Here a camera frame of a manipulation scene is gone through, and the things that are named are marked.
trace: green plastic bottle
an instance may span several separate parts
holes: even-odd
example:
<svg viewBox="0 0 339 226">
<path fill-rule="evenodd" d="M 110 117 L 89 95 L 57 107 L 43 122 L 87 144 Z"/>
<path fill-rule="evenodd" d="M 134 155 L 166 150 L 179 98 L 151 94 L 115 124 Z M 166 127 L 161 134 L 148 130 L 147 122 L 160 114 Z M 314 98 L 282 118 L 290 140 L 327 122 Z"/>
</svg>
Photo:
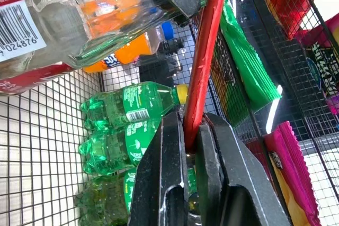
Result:
<svg viewBox="0 0 339 226">
<path fill-rule="evenodd" d="M 197 178 L 195 176 L 195 169 L 189 168 L 188 182 L 189 182 L 189 212 L 193 215 L 200 215 L 199 211 L 199 196 L 197 190 Z"/>
<path fill-rule="evenodd" d="M 175 105 L 185 104 L 188 88 L 175 88 L 154 82 L 143 82 L 114 92 L 97 93 L 81 105 L 86 114 L 85 127 L 105 130 L 126 124 L 160 119 Z"/>
<path fill-rule="evenodd" d="M 86 157 L 84 172 L 108 175 L 137 166 L 159 124 L 160 119 L 152 119 L 117 130 L 96 131 L 79 146 L 80 154 Z"/>
<path fill-rule="evenodd" d="M 130 213 L 136 168 L 119 175 L 101 176 L 86 183 L 75 197 L 80 226 L 126 226 Z"/>
</svg>

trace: clear plastic bottle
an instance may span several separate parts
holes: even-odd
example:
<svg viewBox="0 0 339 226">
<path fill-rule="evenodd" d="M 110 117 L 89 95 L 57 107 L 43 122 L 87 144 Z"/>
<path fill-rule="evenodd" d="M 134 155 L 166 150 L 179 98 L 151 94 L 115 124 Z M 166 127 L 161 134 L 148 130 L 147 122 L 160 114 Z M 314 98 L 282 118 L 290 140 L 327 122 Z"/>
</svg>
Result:
<svg viewBox="0 0 339 226">
<path fill-rule="evenodd" d="M 136 168 L 115 176 L 96 177 L 75 197 L 80 226 L 126 226 Z"/>
<path fill-rule="evenodd" d="M 86 157 L 84 172 L 108 175 L 137 166 L 159 124 L 160 119 L 153 119 L 94 132 L 79 146 L 80 154 Z"/>
<path fill-rule="evenodd" d="M 155 82 L 142 82 L 113 92 L 92 96 L 81 105 L 86 114 L 85 127 L 90 130 L 117 128 L 147 119 L 160 119 L 175 105 L 185 104 L 188 88 L 167 87 Z"/>
<path fill-rule="evenodd" d="M 0 3 L 0 80 L 62 61 L 90 66 L 177 14 L 153 0 L 11 0 Z"/>
</svg>

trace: bottle label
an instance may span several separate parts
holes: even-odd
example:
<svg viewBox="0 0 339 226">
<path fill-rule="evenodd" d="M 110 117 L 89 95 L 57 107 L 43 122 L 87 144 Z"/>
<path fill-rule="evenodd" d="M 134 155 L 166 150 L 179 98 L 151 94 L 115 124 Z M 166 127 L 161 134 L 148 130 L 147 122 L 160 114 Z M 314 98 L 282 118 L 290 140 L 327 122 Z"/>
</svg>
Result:
<svg viewBox="0 0 339 226">
<path fill-rule="evenodd" d="M 113 68 L 115 66 L 120 66 L 120 62 L 118 61 L 118 59 L 115 57 L 115 54 L 110 54 L 108 57 L 104 58 L 103 63 L 106 67 L 108 68 Z"/>
<path fill-rule="evenodd" d="M 125 204 L 128 213 L 131 211 L 131 204 L 133 198 L 133 188 L 134 182 L 136 180 L 137 169 L 133 168 L 126 172 L 125 176 L 123 177 L 123 193 L 125 197 Z"/>
<path fill-rule="evenodd" d="M 71 71 L 74 71 L 72 67 L 59 62 L 15 77 L 2 79 L 0 80 L 0 94 L 1 92 L 7 94 L 23 93 L 32 87 L 44 84 Z"/>
<path fill-rule="evenodd" d="M 188 172 L 188 181 L 189 181 L 189 196 L 197 192 L 197 178 L 195 176 L 195 169 L 189 168 Z"/>
<path fill-rule="evenodd" d="M 125 142 L 131 162 L 137 166 L 150 144 L 148 121 L 130 124 L 126 128 Z"/>
<path fill-rule="evenodd" d="M 141 101 L 141 85 L 132 85 L 123 89 L 123 108 L 129 122 L 149 119 L 146 104 Z"/>
<path fill-rule="evenodd" d="M 25 0 L 0 0 L 0 62 L 46 47 Z"/>
</svg>

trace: green bottle label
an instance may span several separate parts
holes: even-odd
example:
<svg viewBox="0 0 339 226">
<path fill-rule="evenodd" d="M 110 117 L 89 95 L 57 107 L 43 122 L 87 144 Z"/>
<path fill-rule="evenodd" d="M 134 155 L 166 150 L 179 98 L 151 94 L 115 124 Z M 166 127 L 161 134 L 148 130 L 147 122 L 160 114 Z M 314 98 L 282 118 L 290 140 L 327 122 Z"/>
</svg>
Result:
<svg viewBox="0 0 339 226">
<path fill-rule="evenodd" d="M 194 168 L 188 169 L 187 172 L 189 181 L 189 196 L 191 196 L 193 193 L 197 192 L 197 179 L 195 177 Z"/>
<path fill-rule="evenodd" d="M 129 122 L 149 119 L 146 104 L 141 100 L 141 84 L 125 87 L 122 93 L 123 108 Z"/>
<path fill-rule="evenodd" d="M 128 213 L 131 211 L 134 182 L 136 180 L 137 169 L 133 168 L 126 172 L 123 177 L 123 193 Z"/>
<path fill-rule="evenodd" d="M 128 156 L 131 162 L 137 166 L 146 152 L 151 142 L 152 130 L 148 125 L 148 121 L 130 124 L 126 128 L 125 142 Z"/>
</svg>

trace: bottle cap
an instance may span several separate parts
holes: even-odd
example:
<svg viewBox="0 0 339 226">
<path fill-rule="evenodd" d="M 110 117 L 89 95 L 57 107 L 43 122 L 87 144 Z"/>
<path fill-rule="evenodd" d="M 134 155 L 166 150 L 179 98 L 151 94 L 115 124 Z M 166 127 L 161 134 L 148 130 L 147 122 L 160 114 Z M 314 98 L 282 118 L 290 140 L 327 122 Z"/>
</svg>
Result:
<svg viewBox="0 0 339 226">
<path fill-rule="evenodd" d="M 161 27 L 163 28 L 164 36 L 166 40 L 170 40 L 174 38 L 174 31 L 169 21 L 166 21 L 163 24 L 161 24 Z"/>
<path fill-rule="evenodd" d="M 184 85 L 177 85 L 176 92 L 178 93 L 178 98 L 179 98 L 180 104 L 185 104 L 186 103 L 188 90 L 189 90 L 189 88 L 187 87 L 186 84 L 184 84 Z"/>
</svg>

